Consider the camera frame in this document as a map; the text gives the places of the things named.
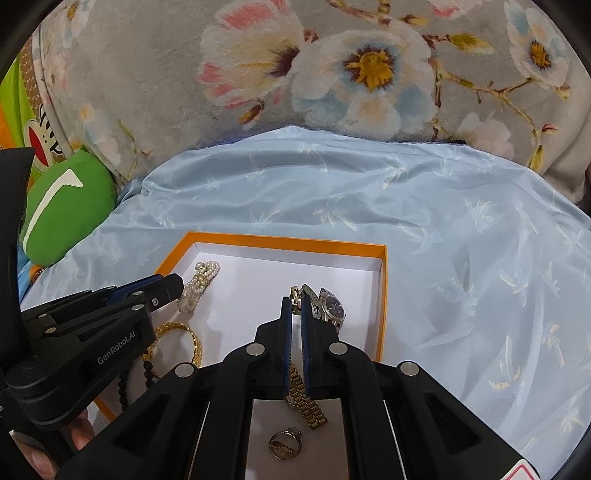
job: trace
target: finger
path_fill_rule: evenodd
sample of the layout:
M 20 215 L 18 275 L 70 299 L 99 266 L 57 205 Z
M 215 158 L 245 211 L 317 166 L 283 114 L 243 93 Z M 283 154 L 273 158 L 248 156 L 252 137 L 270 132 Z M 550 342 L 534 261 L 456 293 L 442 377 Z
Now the finger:
M 53 466 L 47 455 L 37 449 L 25 445 L 20 440 L 14 439 L 14 441 L 18 445 L 18 448 L 21 450 L 27 461 L 31 464 L 35 471 L 41 475 L 43 480 L 53 479 L 56 474 L 56 468 Z
M 82 450 L 95 436 L 95 431 L 88 420 L 75 419 L 68 427 L 72 434 L 72 442 L 78 450 Z

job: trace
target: orange box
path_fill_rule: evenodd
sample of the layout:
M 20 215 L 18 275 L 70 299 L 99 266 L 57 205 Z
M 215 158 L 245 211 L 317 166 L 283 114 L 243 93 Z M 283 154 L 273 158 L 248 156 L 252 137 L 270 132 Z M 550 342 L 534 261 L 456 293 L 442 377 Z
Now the orange box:
M 203 367 L 222 361 L 230 351 L 252 342 L 258 325 L 279 317 L 282 298 L 289 295 L 290 287 L 303 283 L 316 293 L 321 287 L 334 293 L 346 312 L 340 339 L 362 348 L 372 359 L 381 360 L 388 291 L 385 245 L 189 232 L 156 273 L 177 273 L 186 283 L 194 275 L 196 262 L 210 260 L 219 262 L 220 271 L 193 314 L 179 313 L 176 302 L 152 314 L 155 327 L 176 320 L 197 333 L 203 345 Z M 294 316 L 292 337 L 292 361 L 301 371 L 301 332 L 297 316 Z M 160 340 L 155 350 L 154 372 L 162 376 L 178 363 L 189 361 L 192 354 L 191 336 L 182 330 L 173 330 Z M 138 360 L 129 375 L 130 401 L 145 391 L 144 381 Z M 116 382 L 101 394 L 97 403 L 110 418 L 114 416 L 112 412 L 121 410 Z M 293 463 L 297 470 L 293 474 L 308 479 L 347 478 L 340 401 L 323 400 L 319 405 L 329 422 L 313 435 L 307 434 L 306 447 L 298 456 L 297 465 Z M 277 462 L 266 445 L 273 433 L 287 426 L 309 431 L 299 412 L 284 402 L 255 401 L 247 479 L 284 476 L 286 464 Z M 324 448 L 326 445 L 330 445 L 330 449 Z M 316 458 L 319 452 L 321 459 Z

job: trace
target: green pillow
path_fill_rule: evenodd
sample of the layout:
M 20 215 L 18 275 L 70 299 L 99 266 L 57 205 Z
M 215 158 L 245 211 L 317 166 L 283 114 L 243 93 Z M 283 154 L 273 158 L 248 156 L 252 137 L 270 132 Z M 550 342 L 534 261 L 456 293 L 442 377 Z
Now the green pillow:
M 47 170 L 27 194 L 20 241 L 31 261 L 48 267 L 115 208 L 115 185 L 94 155 L 79 151 Z

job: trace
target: warning label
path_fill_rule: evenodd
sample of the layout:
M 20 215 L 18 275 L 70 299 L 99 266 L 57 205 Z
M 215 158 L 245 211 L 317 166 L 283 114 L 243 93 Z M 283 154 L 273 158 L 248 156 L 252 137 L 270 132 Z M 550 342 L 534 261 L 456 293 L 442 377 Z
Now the warning label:
M 501 480 L 540 480 L 540 477 L 527 460 L 521 459 Z

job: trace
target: gold watch strap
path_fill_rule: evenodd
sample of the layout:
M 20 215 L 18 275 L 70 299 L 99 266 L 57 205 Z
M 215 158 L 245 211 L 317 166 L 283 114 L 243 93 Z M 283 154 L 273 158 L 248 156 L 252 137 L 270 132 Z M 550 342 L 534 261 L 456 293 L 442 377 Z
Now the gold watch strap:
M 293 406 L 300 411 L 312 430 L 328 422 L 318 404 L 306 395 L 304 381 L 294 364 L 290 364 L 290 397 Z

